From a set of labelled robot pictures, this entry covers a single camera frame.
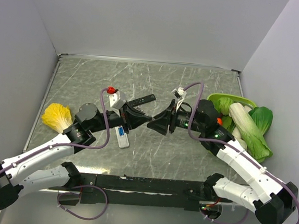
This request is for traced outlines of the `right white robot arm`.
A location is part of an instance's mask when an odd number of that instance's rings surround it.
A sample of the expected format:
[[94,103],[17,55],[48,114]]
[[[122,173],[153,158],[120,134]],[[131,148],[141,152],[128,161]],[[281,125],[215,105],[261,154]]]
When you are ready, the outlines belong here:
[[261,224],[284,224],[296,209],[296,185],[279,180],[253,159],[217,122],[219,113],[211,101],[200,100],[191,112],[175,107],[172,100],[147,127],[162,135],[174,132],[176,127],[198,132],[201,144],[246,181],[246,185],[239,185],[220,174],[211,175],[206,180],[204,196],[212,201],[221,197],[240,204],[254,212]]

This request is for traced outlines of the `white remote control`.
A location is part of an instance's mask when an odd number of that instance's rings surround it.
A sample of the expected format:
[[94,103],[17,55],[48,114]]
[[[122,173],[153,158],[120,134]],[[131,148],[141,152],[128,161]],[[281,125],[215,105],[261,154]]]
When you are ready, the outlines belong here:
[[115,128],[118,146],[119,146],[120,149],[128,148],[129,147],[129,139],[127,137],[127,134],[125,133],[124,136],[119,136],[119,133],[118,133],[118,128],[119,127],[122,127],[122,126],[118,126],[118,127]]

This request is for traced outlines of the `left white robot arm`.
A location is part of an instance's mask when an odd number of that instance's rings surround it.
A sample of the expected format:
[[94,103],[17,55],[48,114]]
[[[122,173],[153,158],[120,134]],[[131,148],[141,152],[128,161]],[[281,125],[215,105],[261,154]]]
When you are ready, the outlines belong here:
[[91,149],[96,138],[93,133],[122,127],[125,132],[135,129],[151,117],[124,103],[118,110],[99,111],[93,103],[82,105],[72,124],[49,142],[0,161],[0,210],[28,193],[49,187],[78,187],[80,173],[72,163],[61,164],[52,170],[42,167],[58,159]]

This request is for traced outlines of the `blue battery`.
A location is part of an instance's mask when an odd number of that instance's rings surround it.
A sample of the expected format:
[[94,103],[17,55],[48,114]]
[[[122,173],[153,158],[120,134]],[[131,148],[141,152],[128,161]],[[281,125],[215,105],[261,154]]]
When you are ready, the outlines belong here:
[[125,135],[125,131],[124,131],[123,127],[118,128],[118,133],[119,133],[119,136],[124,136]]

